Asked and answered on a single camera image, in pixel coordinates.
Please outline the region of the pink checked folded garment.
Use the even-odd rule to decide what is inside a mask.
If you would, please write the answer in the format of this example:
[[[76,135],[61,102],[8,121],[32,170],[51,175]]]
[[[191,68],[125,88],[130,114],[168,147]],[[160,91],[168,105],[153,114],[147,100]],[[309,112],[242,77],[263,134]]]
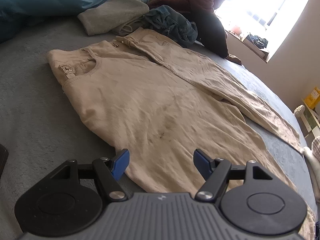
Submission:
[[[313,156],[320,162],[320,136],[315,137],[311,144]]]

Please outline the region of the seated person in maroon jacket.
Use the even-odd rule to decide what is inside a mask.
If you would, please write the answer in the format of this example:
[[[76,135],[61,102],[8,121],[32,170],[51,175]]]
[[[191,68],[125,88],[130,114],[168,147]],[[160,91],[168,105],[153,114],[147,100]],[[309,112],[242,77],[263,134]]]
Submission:
[[[241,65],[239,58],[231,55],[227,48],[227,33],[215,15],[225,0],[149,0],[149,8],[167,5],[182,14],[197,27],[198,37],[205,48],[231,62]]]

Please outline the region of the shoes on white box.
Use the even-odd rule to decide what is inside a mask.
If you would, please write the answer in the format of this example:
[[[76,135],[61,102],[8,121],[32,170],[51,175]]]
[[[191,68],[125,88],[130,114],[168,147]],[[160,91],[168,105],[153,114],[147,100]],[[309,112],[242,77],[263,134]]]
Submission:
[[[261,59],[267,60],[269,51],[267,50],[268,40],[261,38],[258,35],[252,35],[249,33],[242,42]]]

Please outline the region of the wooden side shelf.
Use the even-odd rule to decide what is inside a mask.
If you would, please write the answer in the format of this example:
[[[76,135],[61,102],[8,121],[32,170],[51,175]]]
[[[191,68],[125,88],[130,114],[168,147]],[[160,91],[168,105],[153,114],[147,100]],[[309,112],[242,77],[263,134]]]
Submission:
[[[301,116],[302,122],[307,130],[307,136],[313,135],[315,138],[319,137],[319,121],[315,115],[315,112],[308,107],[308,105],[303,101],[305,110]]]

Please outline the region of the white woven ball lamp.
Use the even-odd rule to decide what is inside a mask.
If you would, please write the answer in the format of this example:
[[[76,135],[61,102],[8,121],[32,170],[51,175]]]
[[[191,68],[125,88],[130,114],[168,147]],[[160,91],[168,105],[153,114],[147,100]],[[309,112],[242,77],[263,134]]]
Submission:
[[[305,106],[304,105],[299,105],[294,110],[295,117],[300,118],[304,114],[304,111],[305,111]]]

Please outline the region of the grey sweatpants with drawstring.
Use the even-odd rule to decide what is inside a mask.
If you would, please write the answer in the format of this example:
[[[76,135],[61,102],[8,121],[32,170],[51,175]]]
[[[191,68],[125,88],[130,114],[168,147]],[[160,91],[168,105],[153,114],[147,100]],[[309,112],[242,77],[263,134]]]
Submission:
[[[147,12],[148,5],[140,0],[107,0],[96,8],[80,13],[78,19],[87,35],[93,36],[107,33]]]

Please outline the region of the black smartphone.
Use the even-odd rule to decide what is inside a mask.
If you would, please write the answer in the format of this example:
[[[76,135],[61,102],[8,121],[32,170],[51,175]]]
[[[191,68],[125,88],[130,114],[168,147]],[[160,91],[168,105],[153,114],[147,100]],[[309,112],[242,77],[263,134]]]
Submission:
[[[0,178],[2,176],[8,156],[9,156],[8,150],[2,144],[0,144]]]

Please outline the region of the yellow box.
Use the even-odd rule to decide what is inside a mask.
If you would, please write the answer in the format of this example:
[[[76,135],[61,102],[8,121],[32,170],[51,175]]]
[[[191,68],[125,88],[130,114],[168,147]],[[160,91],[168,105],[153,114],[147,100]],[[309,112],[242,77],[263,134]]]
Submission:
[[[310,109],[313,109],[316,107],[316,105],[320,101],[320,89],[318,87],[315,87],[312,92],[304,99],[304,102],[307,104],[307,106]]]

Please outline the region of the blue denim jeans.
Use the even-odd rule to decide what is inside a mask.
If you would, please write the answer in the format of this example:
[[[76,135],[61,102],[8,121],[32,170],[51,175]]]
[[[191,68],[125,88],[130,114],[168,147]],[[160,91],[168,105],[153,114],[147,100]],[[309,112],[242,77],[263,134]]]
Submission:
[[[198,36],[196,24],[168,5],[151,9],[143,16],[143,20],[148,28],[169,37],[184,48],[191,46]]]

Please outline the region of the beige trousers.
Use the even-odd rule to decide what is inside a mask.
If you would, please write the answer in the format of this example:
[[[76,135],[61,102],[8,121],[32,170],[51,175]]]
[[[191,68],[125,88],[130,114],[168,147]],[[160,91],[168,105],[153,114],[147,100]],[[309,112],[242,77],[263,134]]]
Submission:
[[[246,118],[300,148],[299,134],[230,72],[153,30],[47,60],[84,125],[130,152],[126,175],[147,192],[195,194],[203,178],[193,152],[235,164],[257,160],[290,187],[262,137]]]

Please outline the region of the grey bed blanket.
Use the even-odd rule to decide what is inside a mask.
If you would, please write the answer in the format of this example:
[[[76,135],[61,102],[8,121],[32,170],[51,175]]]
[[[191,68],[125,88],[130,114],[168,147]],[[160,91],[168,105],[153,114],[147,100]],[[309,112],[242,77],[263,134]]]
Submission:
[[[46,60],[52,49],[76,50],[112,33],[87,36],[77,18],[60,18],[25,28],[1,43],[1,144],[9,156],[1,176],[1,239],[16,239],[22,232],[15,218],[16,200],[67,159],[91,163],[110,157],[114,149],[81,122],[63,93]],[[207,55],[228,70],[248,90],[267,101],[299,133],[300,126],[287,105],[258,77],[195,44],[191,50]],[[269,152],[295,184],[319,221],[310,175],[303,156],[291,146],[245,117],[258,132]]]

